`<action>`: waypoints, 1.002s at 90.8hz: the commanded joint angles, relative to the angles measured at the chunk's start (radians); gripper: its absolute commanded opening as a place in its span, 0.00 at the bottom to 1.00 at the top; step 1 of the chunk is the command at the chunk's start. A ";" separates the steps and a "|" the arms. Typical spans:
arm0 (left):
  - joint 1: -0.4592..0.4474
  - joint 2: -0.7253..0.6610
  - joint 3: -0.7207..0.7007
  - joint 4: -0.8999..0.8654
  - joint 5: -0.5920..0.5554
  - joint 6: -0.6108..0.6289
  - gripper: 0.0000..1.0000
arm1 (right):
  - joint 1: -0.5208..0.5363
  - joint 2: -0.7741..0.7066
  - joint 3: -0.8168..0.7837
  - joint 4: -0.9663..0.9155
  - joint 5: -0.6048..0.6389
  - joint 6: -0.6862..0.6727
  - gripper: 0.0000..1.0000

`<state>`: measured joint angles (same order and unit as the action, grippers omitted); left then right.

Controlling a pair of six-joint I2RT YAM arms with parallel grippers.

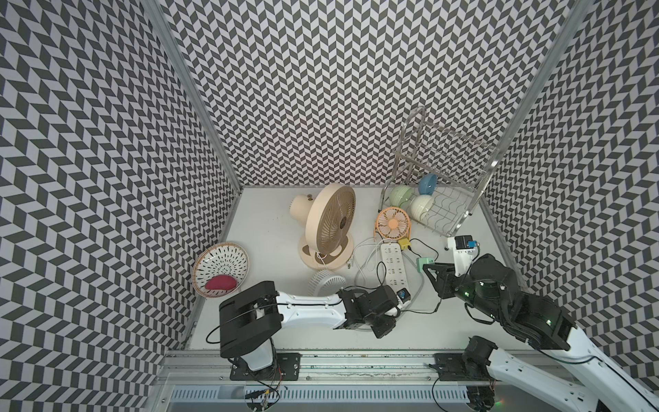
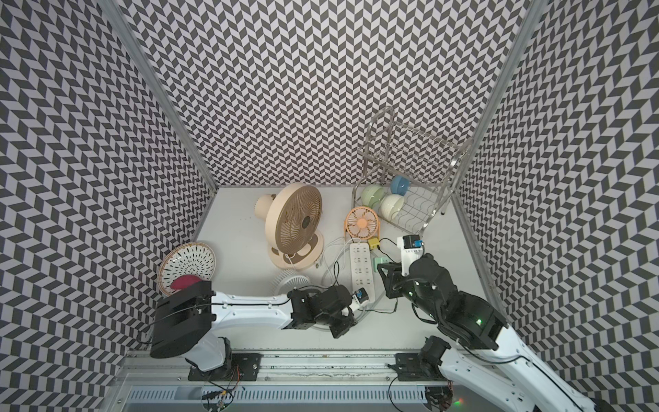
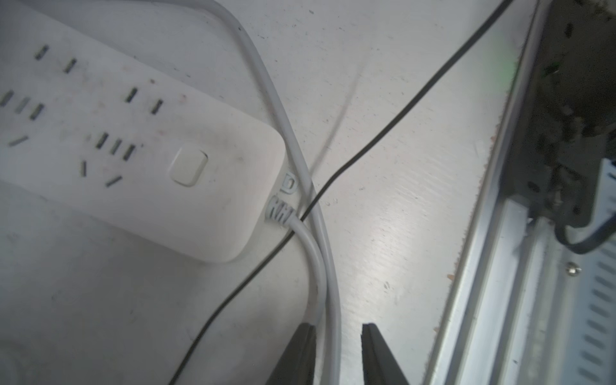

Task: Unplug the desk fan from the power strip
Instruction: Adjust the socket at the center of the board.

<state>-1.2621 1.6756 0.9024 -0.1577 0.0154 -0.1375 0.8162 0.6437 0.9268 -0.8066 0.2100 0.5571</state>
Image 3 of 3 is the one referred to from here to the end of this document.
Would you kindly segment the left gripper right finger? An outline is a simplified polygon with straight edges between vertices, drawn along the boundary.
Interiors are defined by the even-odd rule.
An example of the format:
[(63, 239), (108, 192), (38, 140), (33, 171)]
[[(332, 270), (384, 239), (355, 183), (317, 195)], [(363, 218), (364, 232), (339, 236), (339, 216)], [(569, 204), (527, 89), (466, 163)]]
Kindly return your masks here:
[(409, 385), (377, 325), (364, 323), (361, 344), (366, 385)]

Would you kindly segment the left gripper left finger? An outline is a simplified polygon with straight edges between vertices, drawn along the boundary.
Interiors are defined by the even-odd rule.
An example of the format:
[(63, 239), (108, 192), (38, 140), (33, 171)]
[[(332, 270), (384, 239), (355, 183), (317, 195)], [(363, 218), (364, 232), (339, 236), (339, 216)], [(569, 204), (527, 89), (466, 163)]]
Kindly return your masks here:
[(267, 385), (312, 385), (317, 347), (317, 328), (301, 323), (267, 380)]

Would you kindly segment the white power strip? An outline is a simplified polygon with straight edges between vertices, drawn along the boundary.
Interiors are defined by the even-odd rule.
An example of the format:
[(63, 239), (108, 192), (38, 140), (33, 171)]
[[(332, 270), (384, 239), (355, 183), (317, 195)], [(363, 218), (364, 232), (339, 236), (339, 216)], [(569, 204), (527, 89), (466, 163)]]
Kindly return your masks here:
[(278, 185), (271, 126), (20, 1), (1, 4), (1, 178), (210, 263)]

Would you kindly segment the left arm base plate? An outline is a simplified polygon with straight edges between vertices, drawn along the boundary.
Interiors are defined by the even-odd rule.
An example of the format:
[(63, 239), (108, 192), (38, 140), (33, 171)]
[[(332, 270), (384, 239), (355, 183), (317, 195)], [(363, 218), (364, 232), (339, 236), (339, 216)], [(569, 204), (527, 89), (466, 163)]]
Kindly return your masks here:
[(600, 171), (615, 141), (615, 4), (552, 1), (540, 33), (502, 179), (508, 197), (554, 224), (556, 239), (583, 255), (615, 232), (609, 218), (584, 240)]

